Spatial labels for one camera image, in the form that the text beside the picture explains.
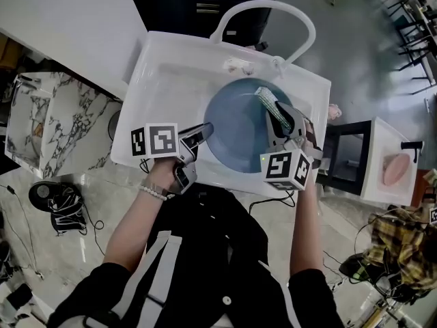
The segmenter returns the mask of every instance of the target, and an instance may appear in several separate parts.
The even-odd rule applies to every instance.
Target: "black and white marker cube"
[[[179,156],[178,124],[146,124],[145,138],[148,158]]]
[[[264,181],[280,191],[304,190],[311,163],[300,150],[260,155]]]
[[[145,155],[145,134],[144,128],[138,128],[130,132],[130,142],[132,144],[133,156]]]
[[[437,208],[429,210],[429,223],[432,225],[437,224]]]

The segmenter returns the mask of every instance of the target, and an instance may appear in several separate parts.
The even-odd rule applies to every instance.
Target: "plaid cloth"
[[[428,234],[434,226],[419,223],[414,214],[401,209],[394,210],[392,217],[369,218],[373,220],[372,247],[364,253],[364,259],[375,266],[384,266],[387,273],[401,271],[401,282],[416,290],[431,290],[437,287],[437,263],[423,255]]]

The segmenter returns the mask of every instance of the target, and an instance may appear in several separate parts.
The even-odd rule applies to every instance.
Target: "marble cabinet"
[[[121,103],[63,72],[16,79],[5,155],[40,178],[103,167]]]

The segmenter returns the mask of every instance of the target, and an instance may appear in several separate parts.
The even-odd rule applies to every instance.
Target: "white sink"
[[[384,120],[373,119],[369,158],[361,191],[361,197],[364,200],[406,206],[411,204],[416,182],[417,163],[414,163],[414,150],[401,150],[401,142],[408,141]],[[410,155],[410,166],[398,182],[386,186],[383,183],[384,157],[399,153]]]
[[[177,43],[170,42],[175,38]],[[283,78],[275,75],[273,79],[265,79],[262,69],[269,62],[271,56],[241,46],[215,45],[209,39],[149,32],[123,104],[112,160],[139,168],[140,158],[130,152],[132,130],[145,126],[146,122],[175,122],[179,130],[201,124],[212,97],[223,86],[243,77],[268,80],[281,88],[293,105],[311,118],[318,146],[323,147],[330,81],[293,64],[283,71]],[[284,192],[263,182],[260,173],[244,174],[225,167],[207,143],[199,147],[196,168],[200,183],[268,197],[284,196]]]

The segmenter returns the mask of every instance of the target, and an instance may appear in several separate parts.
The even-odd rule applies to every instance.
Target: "wrist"
[[[173,175],[173,166],[174,163],[167,164],[167,162],[155,162],[155,165],[147,175],[146,180],[168,190],[175,181]]]

